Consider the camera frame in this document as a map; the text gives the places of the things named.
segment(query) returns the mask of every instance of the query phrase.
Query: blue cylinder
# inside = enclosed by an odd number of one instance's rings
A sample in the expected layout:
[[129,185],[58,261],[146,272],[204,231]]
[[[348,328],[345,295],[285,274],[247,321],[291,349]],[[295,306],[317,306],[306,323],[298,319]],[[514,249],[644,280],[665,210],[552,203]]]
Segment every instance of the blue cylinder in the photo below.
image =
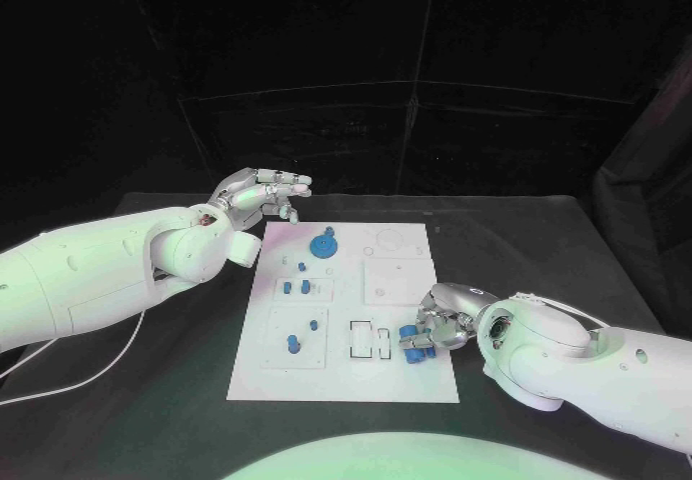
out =
[[327,227],[324,234],[314,237],[309,242],[309,252],[317,258],[328,258],[334,255],[337,248],[334,229]]
[[435,357],[436,357],[435,347],[423,348],[423,350],[425,350],[425,356],[426,356],[428,358],[435,358]]
[[299,343],[298,343],[298,338],[295,335],[288,335],[288,351],[291,353],[298,353],[299,352]]
[[[417,330],[415,329],[415,325],[404,325],[399,328],[399,337],[409,337],[417,334]],[[422,348],[406,348],[403,350],[403,354],[406,355],[406,362],[407,363],[420,363],[425,360],[425,352]]]

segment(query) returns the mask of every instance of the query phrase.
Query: cable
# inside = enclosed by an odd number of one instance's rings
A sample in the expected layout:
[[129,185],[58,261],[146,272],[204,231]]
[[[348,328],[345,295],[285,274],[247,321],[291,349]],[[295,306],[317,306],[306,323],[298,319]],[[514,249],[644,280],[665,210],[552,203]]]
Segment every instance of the cable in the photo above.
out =
[[0,378],[5,377],[54,342],[57,338],[53,338],[20,362],[14,364],[1,374]]
[[69,387],[58,388],[57,390],[51,390],[51,391],[43,392],[43,393],[35,393],[33,395],[27,395],[25,397],[17,397],[17,398],[9,398],[8,400],[2,400],[0,402],[0,406],[7,405],[8,403],[14,403],[14,402],[22,402],[24,400],[31,400],[33,398],[47,397],[48,395],[54,395],[56,393],[67,392],[69,390],[73,390],[74,388],[83,387],[83,385],[86,385],[90,381],[93,381],[109,370],[109,368],[115,365],[119,358],[125,354],[126,349],[129,348],[129,345],[132,343],[133,337],[136,336],[136,332],[139,331],[141,321],[144,320],[144,312],[145,312],[145,310],[141,312],[139,321],[136,322],[136,327],[133,327],[132,336],[129,337],[125,348],[122,348],[122,351],[119,352],[118,356],[112,359],[107,366],[87,380],[84,380],[83,382],[80,382],[80,383],[77,383],[77,384],[74,384]]
[[553,307],[557,307],[560,310],[564,312],[573,313],[575,315],[582,316],[583,318],[588,318],[593,323],[596,323],[601,327],[606,328],[609,325],[598,320],[595,317],[583,313],[580,310],[576,310],[573,307],[569,305],[564,305],[563,303],[557,302],[556,300],[550,300],[549,298],[544,297],[533,297],[536,300],[540,300],[544,302],[547,305],[552,305]]

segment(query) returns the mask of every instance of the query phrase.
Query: table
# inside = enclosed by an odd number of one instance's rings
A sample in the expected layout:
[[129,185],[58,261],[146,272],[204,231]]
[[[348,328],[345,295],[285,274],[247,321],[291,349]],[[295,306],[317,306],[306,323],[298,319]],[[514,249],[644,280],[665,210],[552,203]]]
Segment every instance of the table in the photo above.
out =
[[[206,199],[131,193],[115,213]],[[661,333],[572,197],[315,195],[293,206],[304,221],[425,223],[439,282],[500,297],[533,292],[612,325]],[[249,230],[262,232],[263,222]],[[92,384],[0,408],[1,478],[221,478],[291,446],[374,431],[490,440],[611,478],[688,478],[681,454],[613,432],[566,403],[547,413],[515,402],[482,375],[474,344],[452,352],[458,404],[226,401],[252,278],[253,269],[229,263],[146,312],[129,351]],[[11,374],[1,397],[87,378],[135,320],[60,339]]]

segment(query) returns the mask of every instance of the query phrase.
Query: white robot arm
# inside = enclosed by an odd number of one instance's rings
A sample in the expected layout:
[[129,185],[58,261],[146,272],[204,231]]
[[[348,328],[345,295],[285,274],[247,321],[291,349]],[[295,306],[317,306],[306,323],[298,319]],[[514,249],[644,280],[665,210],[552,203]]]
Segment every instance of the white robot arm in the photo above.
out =
[[[601,328],[586,330],[564,311]],[[475,337],[482,372],[528,407],[553,411],[566,400],[606,427],[692,453],[692,342],[609,327],[534,295],[500,301],[451,283],[425,296],[416,330],[404,349],[452,349]]]
[[298,222],[286,197],[309,177],[243,169],[206,204],[60,228],[0,254],[0,352],[96,330],[208,281],[226,259],[250,267],[263,214]]

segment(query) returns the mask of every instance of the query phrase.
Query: white wire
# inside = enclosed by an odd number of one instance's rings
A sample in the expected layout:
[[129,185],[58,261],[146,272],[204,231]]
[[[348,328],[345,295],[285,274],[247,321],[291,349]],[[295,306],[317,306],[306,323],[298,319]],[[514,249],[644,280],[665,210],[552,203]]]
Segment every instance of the white wire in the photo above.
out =
[[547,305],[552,305],[554,307],[557,307],[560,310],[563,310],[564,312],[569,312],[569,313],[573,313],[575,315],[579,315],[582,316],[583,318],[588,318],[593,323],[596,323],[601,327],[606,328],[609,327],[609,325],[602,322],[601,320],[598,320],[595,317],[592,317],[590,315],[588,315],[586,313],[583,313],[580,310],[576,310],[573,307],[570,307],[569,305],[564,305],[563,303],[557,302],[556,300],[550,300],[549,298],[543,298],[543,297],[534,297],[536,300],[540,300],[541,302],[547,303]]
[[145,310],[141,312],[139,321],[136,322],[136,327],[133,327],[132,336],[129,337],[125,348],[122,348],[122,351],[119,352],[118,356],[112,359],[112,362],[107,364],[107,366],[87,380],[84,380],[83,382],[80,382],[74,385],[70,385],[69,387],[58,388],[57,390],[51,390],[51,391],[43,392],[43,393],[35,393],[33,395],[27,395],[25,397],[17,397],[17,398],[9,398],[8,400],[2,400],[0,402],[0,406],[7,405],[8,403],[14,403],[14,402],[22,402],[24,400],[31,400],[33,398],[47,397],[48,395],[54,395],[56,393],[67,392],[69,390],[73,390],[74,388],[83,387],[83,385],[86,385],[90,381],[93,381],[109,370],[109,368],[115,365],[119,358],[125,354],[126,349],[129,348],[129,345],[132,343],[133,337],[136,336],[136,332],[139,331],[141,321],[144,320],[144,312],[145,312]]
[[5,377],[54,342],[56,338],[53,338],[20,362],[14,364],[1,374],[0,378]]

